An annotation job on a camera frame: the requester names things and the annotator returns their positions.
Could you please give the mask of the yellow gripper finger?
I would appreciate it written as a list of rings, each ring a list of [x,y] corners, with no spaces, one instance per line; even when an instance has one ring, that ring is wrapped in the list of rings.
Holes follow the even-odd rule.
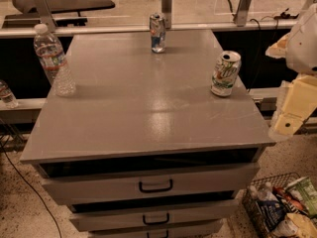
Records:
[[[282,36],[276,43],[266,49],[265,55],[273,59],[285,59],[287,55],[288,39],[289,34]]]
[[[291,82],[283,81],[278,89],[268,135],[275,141],[292,137],[317,109],[317,77],[298,74]]]

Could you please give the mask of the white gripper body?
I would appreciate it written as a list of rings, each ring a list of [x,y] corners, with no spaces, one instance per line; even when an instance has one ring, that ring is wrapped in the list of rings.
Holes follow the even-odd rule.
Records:
[[[287,67],[305,74],[317,73],[317,4],[311,4],[291,29],[286,45]]]

